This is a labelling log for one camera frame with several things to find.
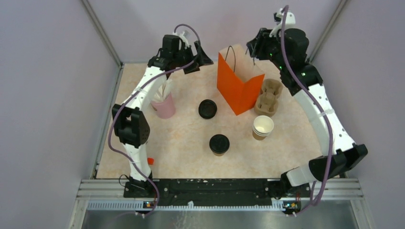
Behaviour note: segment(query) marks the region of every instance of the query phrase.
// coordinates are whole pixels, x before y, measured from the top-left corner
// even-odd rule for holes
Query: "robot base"
[[[283,190],[278,179],[155,179],[160,193],[159,206],[268,206],[271,198],[309,197],[309,184]],[[154,189],[125,185],[125,198],[154,198]]]

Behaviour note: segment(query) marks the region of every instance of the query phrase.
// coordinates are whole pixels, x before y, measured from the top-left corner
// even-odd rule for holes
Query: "black coffee cup lid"
[[[229,139],[225,135],[214,135],[210,140],[210,149],[216,154],[223,154],[229,149]]]
[[[203,100],[198,107],[198,113],[205,119],[210,119],[215,116],[217,111],[216,104],[210,99]]]

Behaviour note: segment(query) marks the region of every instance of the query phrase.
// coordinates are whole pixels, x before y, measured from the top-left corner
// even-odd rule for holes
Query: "metal frame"
[[[110,53],[111,57],[114,59],[115,63],[121,67],[123,65],[121,59],[119,58],[117,52],[114,49],[114,46],[112,45],[110,39],[108,38],[106,31],[103,29],[103,26],[101,25],[100,21],[98,20],[98,17],[96,13],[94,12],[93,8],[91,7],[90,3],[88,0],[80,0],[83,4],[84,9],[86,10],[90,21],[93,23],[94,28],[96,29],[98,35],[100,36],[101,40],[103,41],[104,45],[106,46],[108,52]]]
[[[109,96],[109,100],[108,100],[109,101],[109,107],[108,107],[108,110],[106,111],[106,114],[105,114],[104,127],[103,127],[102,134],[100,136],[98,147],[97,147],[96,161],[94,163],[92,172],[90,174],[91,179],[96,178],[97,172],[98,172],[98,167],[100,166],[101,156],[103,154],[103,149],[104,149],[104,143],[106,142],[108,129],[110,127],[110,120],[111,120],[110,111],[111,111],[111,107],[114,105],[115,100],[117,98],[118,88],[119,88],[119,84],[121,83],[121,78],[122,78],[122,74],[124,72],[124,67],[125,67],[125,65],[122,65],[120,67],[120,69],[118,71],[118,75],[117,75],[117,80],[116,80],[115,85],[114,85],[114,89],[113,89],[112,93]]]
[[[346,3],[349,2],[350,0],[341,0],[338,4],[338,7],[335,9],[335,12],[333,13],[332,17],[329,19],[328,24],[326,25],[325,29],[322,32],[322,35],[319,37],[317,42],[315,43],[315,47],[312,50],[311,54],[309,55],[308,59],[309,62],[312,63],[318,54],[320,48],[322,45],[325,43],[326,38],[328,37],[329,33],[331,32],[331,29],[335,25],[337,19],[339,18],[340,14],[342,13],[344,7],[347,5]]]
[[[108,52],[110,53],[111,57],[114,59],[115,63],[120,67],[119,73],[117,76],[116,85],[114,90],[110,96],[109,103],[113,104],[115,102],[119,83],[121,81],[124,64],[120,60],[117,52],[115,51],[114,46],[112,45],[110,39],[108,38],[105,30],[103,29],[98,17],[96,16],[93,8],[91,7],[88,0],[80,0],[85,8],[90,21],[93,23],[97,33],[100,36],[100,39],[103,41],[105,47],[107,48]],[[349,0],[341,0],[338,7],[336,8],[334,14],[332,15],[330,21],[328,22],[325,30],[323,31],[320,38],[317,40],[316,45],[309,56],[309,61],[313,61],[324,44],[327,36],[329,35],[331,29],[333,28],[336,20],[340,16],[342,10],[346,6],[346,3]],[[91,175],[90,180],[82,180],[74,206],[74,210],[72,212],[71,221],[70,221],[70,229],[80,229],[82,227],[83,221],[85,219],[85,213],[87,208],[90,206],[89,209],[94,209],[95,206],[102,206],[104,209],[114,209],[112,207],[117,207],[114,203],[132,203],[133,207],[139,207],[139,204],[142,201],[151,201],[150,198],[135,198],[135,199],[128,199],[123,198],[124,188],[118,183],[118,179],[93,179],[96,177],[96,173],[98,170],[98,165],[101,160],[104,143],[107,136],[107,131],[109,128],[109,111],[106,114],[105,120],[105,127],[102,131],[102,135],[100,137],[99,146],[97,148],[97,157],[95,161],[94,170]],[[320,183],[315,186],[315,194],[318,193],[320,188]],[[280,201],[293,201],[295,198],[282,198],[281,200],[274,200],[275,205],[269,206],[268,208],[262,209],[254,209],[250,207],[242,207],[242,208],[232,208],[233,210],[281,210],[279,207]],[[355,218],[359,225],[359,229],[374,229],[375,224],[371,213],[369,211],[368,205],[365,201],[365,198],[362,193],[362,189],[360,187],[359,181],[356,178],[333,178],[328,180],[326,184],[326,190],[323,194],[322,200],[325,201],[337,201],[337,200],[350,200],[352,204],[352,208],[354,211]],[[103,203],[110,203],[110,205],[100,205]],[[188,205],[179,207],[179,208],[168,208],[168,207],[158,207],[156,210],[229,210],[230,208],[227,207],[216,207],[216,208],[202,208],[195,207],[193,205]]]
[[[320,189],[320,183],[315,186],[315,195]],[[70,229],[80,229],[85,219],[85,213],[89,210],[149,210],[142,207],[143,201],[153,201],[152,198],[124,198],[124,188],[118,183],[118,179],[90,179],[82,180],[76,196],[75,208],[72,213]],[[294,201],[295,198],[272,199],[272,206],[264,207],[196,207],[192,203],[187,206],[157,207],[157,211],[281,211],[283,201]],[[350,200],[355,219],[359,229],[374,229],[375,225],[369,212],[367,203],[356,178],[332,178],[328,180],[322,200],[339,201]]]
[[[315,185],[314,194],[317,195],[320,189],[320,182]],[[118,179],[92,179],[82,180],[76,200],[124,200],[124,188],[118,183]],[[332,178],[328,180],[326,189],[322,196],[323,200],[363,200],[363,192],[356,178]],[[136,198],[135,200],[153,201],[152,198]],[[292,198],[281,198],[283,201],[293,201]]]

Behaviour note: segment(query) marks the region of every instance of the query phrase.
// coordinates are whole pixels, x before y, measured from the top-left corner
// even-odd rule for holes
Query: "metal floor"
[[[156,211],[142,219],[124,211],[88,210],[82,229],[357,229],[349,200],[322,201],[296,218],[276,211]]]

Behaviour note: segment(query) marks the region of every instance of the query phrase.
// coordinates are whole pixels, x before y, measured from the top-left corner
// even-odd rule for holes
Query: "cardboard cup holder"
[[[258,115],[272,117],[277,111],[277,98],[280,97],[282,90],[283,85],[280,81],[265,79],[260,90],[260,95],[255,103],[255,112]]]

